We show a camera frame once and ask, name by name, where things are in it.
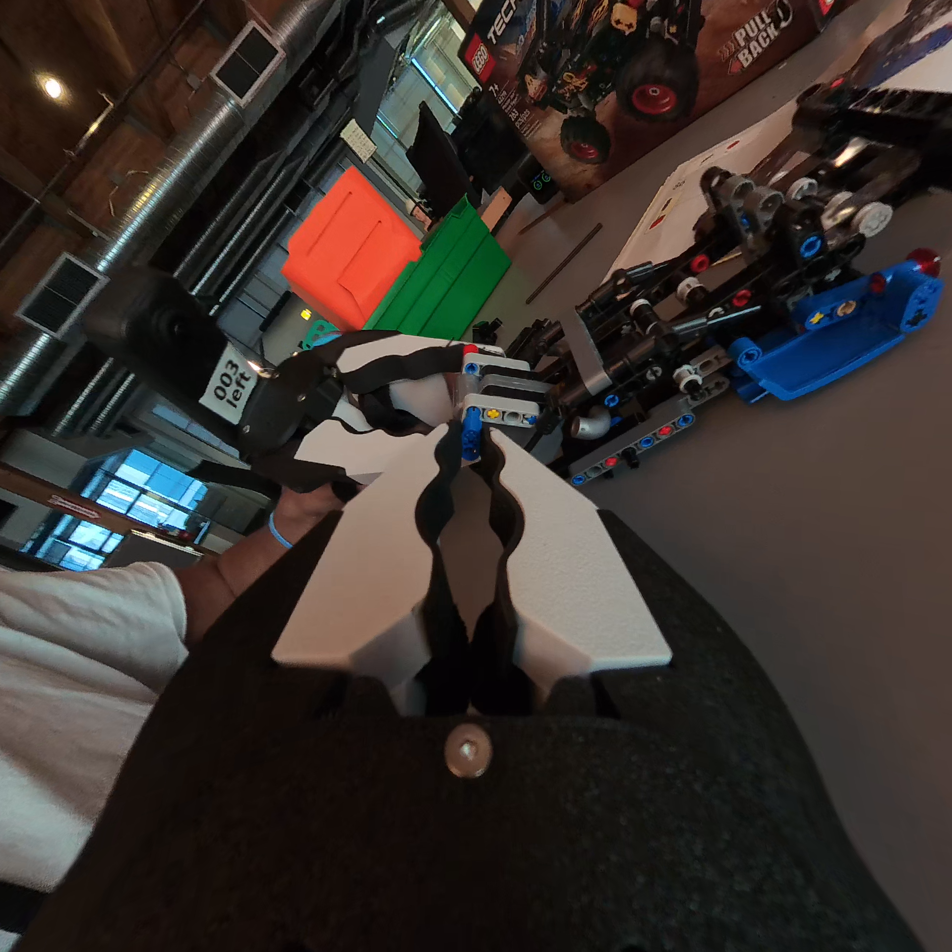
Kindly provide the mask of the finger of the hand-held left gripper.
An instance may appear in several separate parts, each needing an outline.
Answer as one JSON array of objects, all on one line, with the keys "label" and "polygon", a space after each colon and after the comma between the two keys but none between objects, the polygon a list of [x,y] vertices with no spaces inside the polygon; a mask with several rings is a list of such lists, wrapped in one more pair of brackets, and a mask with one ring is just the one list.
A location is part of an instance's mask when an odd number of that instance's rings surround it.
[{"label": "finger of the hand-held left gripper", "polygon": [[447,422],[427,434],[390,435],[381,429],[351,432],[345,422],[327,419],[303,437],[295,460],[337,466],[361,484],[423,489],[439,472],[436,447],[447,434]]},{"label": "finger of the hand-held left gripper", "polygon": [[431,375],[455,375],[476,356],[504,358],[494,345],[465,343],[385,332],[342,335],[334,341],[334,370],[351,392],[374,392],[395,382],[415,382]]}]

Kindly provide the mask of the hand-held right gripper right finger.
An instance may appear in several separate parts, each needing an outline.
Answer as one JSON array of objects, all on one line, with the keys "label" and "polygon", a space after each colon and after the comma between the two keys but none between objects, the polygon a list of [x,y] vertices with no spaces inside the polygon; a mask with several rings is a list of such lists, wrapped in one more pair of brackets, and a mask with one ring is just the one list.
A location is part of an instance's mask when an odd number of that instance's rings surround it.
[{"label": "hand-held right gripper right finger", "polygon": [[474,628],[474,709],[533,712],[563,678],[667,665],[599,508],[502,430],[486,432],[478,469],[502,552]]}]

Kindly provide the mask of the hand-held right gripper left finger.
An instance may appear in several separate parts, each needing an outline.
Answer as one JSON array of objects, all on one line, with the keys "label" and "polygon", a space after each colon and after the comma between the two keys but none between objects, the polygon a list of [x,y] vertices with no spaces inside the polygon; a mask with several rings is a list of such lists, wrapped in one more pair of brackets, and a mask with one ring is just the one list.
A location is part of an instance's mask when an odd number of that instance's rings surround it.
[{"label": "hand-held right gripper left finger", "polygon": [[402,712],[466,710],[466,626],[437,544],[460,468],[461,424],[442,424],[347,503],[275,662],[376,678]]}]

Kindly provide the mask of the black and blue lego vehicle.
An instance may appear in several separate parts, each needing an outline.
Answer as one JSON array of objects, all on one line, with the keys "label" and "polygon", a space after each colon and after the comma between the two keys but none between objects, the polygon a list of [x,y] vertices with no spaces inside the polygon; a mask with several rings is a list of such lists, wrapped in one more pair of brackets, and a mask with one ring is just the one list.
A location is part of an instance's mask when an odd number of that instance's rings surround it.
[{"label": "black and blue lego vehicle", "polygon": [[942,257],[853,262],[900,204],[950,191],[950,92],[814,84],[751,171],[709,166],[699,189],[685,251],[614,270],[557,320],[563,338],[505,379],[528,413],[471,393],[461,421],[479,408],[483,440],[515,426],[526,451],[559,434],[547,466],[581,485],[636,468],[725,390],[790,401],[894,349],[934,315]]}]

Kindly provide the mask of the lego instruction booklet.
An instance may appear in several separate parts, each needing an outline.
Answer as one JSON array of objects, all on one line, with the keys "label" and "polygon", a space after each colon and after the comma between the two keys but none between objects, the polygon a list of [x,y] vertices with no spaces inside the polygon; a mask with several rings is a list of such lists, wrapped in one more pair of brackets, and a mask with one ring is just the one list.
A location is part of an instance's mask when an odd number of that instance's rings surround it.
[{"label": "lego instruction booklet", "polygon": [[[950,24],[874,64],[868,87],[950,92]],[[795,108],[789,100],[764,120],[678,165],[656,192],[609,273],[648,260],[659,264],[685,251],[693,243],[698,217],[706,210],[701,175],[709,166],[751,171],[792,131]]]}]

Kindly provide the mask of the person's left forearm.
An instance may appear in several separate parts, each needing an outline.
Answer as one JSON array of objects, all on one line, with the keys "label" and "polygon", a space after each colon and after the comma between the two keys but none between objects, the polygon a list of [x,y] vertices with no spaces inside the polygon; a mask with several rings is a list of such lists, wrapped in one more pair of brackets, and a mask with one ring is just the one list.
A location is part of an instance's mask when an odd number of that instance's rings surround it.
[{"label": "person's left forearm", "polygon": [[199,644],[238,596],[288,552],[267,528],[261,528],[220,555],[173,570],[185,599],[185,646],[191,649]]}]

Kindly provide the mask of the long black lego axle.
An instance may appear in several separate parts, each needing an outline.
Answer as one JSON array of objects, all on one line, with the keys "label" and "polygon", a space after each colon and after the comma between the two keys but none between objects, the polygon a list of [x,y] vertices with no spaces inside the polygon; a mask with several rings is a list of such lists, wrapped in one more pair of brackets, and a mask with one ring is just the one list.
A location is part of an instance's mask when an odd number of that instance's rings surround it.
[{"label": "long black lego axle", "polygon": [[529,306],[534,302],[565,268],[573,264],[573,260],[588,247],[588,244],[602,231],[604,223],[597,222],[593,228],[581,238],[576,246],[541,280],[541,283],[525,298],[525,304]]}]

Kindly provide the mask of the lego set box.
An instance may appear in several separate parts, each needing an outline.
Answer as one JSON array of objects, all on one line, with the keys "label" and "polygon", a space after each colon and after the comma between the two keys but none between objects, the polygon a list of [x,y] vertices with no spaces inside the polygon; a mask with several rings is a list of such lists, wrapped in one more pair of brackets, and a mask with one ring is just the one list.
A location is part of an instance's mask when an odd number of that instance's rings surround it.
[{"label": "lego set box", "polygon": [[823,32],[832,1],[483,1],[471,77],[576,202]]}]

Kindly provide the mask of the person's left hand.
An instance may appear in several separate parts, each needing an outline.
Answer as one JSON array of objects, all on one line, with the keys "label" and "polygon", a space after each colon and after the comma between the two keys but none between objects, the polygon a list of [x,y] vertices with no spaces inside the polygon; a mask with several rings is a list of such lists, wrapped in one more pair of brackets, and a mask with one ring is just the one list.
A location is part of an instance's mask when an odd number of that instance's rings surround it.
[{"label": "person's left hand", "polygon": [[306,494],[283,489],[274,510],[279,529],[296,544],[325,516],[343,506],[345,502],[337,495],[334,485],[325,484]]}]

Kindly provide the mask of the green plastic bin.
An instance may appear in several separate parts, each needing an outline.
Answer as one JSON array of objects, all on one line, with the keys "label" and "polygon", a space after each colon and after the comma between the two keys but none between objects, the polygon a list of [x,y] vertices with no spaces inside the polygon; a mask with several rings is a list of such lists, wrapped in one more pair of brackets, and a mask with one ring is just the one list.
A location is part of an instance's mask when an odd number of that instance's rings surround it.
[{"label": "green plastic bin", "polygon": [[444,215],[364,324],[411,336],[461,340],[512,265],[466,196]]}]

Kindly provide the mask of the orange plastic container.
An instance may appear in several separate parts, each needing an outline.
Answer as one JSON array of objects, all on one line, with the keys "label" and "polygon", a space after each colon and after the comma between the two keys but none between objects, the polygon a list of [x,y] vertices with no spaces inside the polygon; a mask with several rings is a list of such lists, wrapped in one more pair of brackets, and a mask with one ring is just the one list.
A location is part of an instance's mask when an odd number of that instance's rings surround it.
[{"label": "orange plastic container", "polygon": [[282,275],[308,307],[356,332],[419,256],[416,231],[358,168],[348,168],[290,236]]}]

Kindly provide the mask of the brown wooden stick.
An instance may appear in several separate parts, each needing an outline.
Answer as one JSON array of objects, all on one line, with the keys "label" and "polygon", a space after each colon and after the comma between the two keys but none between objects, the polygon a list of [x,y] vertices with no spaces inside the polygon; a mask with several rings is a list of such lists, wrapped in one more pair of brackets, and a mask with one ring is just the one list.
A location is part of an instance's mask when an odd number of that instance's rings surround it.
[{"label": "brown wooden stick", "polygon": [[549,220],[554,213],[567,205],[565,197],[555,200],[547,210],[542,210],[538,217],[528,222],[525,226],[520,228],[518,236],[526,234],[533,228],[539,226],[542,222]]}]

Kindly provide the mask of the black monitor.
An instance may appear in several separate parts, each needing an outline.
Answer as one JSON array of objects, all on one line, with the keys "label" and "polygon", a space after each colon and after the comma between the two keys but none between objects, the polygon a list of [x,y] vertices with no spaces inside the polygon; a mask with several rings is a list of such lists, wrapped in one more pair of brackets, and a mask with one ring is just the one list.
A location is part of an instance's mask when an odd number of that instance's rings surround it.
[{"label": "black monitor", "polygon": [[426,102],[418,107],[418,124],[406,158],[421,179],[419,194],[434,220],[447,215],[461,197],[479,209],[481,192],[470,181],[450,136]]}]

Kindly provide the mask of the dark device with green lights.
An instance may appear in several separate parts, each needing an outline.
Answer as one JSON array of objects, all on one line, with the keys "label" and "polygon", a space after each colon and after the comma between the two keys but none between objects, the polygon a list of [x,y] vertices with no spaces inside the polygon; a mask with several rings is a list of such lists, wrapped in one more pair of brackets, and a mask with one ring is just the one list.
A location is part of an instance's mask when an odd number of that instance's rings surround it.
[{"label": "dark device with green lights", "polygon": [[549,204],[560,192],[549,170],[533,154],[526,154],[518,163],[517,181],[539,205]]}]

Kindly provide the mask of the white air vent grille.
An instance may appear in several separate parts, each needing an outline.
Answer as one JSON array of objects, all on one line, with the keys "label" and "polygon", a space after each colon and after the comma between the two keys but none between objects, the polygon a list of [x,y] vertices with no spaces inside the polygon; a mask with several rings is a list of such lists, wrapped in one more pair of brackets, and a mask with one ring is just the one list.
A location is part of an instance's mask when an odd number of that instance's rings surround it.
[{"label": "white air vent grille", "polygon": [[15,314],[37,332],[60,340],[107,280],[78,256],[62,252]]},{"label": "white air vent grille", "polygon": [[246,107],[285,58],[275,35],[249,21],[211,69],[209,77],[238,107]]}]

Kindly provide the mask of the person's white shirt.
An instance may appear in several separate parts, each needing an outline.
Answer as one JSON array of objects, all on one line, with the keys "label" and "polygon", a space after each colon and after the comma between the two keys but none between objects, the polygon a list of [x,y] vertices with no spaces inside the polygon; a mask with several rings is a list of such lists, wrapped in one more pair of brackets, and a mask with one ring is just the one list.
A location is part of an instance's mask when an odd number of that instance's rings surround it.
[{"label": "person's white shirt", "polygon": [[186,659],[173,571],[2,573],[2,880],[50,892]]}]

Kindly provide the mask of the silver ventilation duct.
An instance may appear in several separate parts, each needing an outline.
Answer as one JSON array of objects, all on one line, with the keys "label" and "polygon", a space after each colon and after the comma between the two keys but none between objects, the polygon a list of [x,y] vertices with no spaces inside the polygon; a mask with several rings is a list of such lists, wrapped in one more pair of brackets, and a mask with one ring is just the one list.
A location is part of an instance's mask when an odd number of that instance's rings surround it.
[{"label": "silver ventilation duct", "polygon": [[[211,98],[186,129],[173,137],[118,223],[78,257],[107,275],[107,283],[121,267],[149,260],[277,95],[290,86],[340,9],[342,1],[291,1],[285,6],[269,29],[285,50],[283,64],[246,107],[238,107],[212,82],[215,90]],[[79,319],[60,340],[21,320],[21,328],[2,356],[3,417],[31,414],[37,408],[78,351],[75,340],[79,338]]]}]

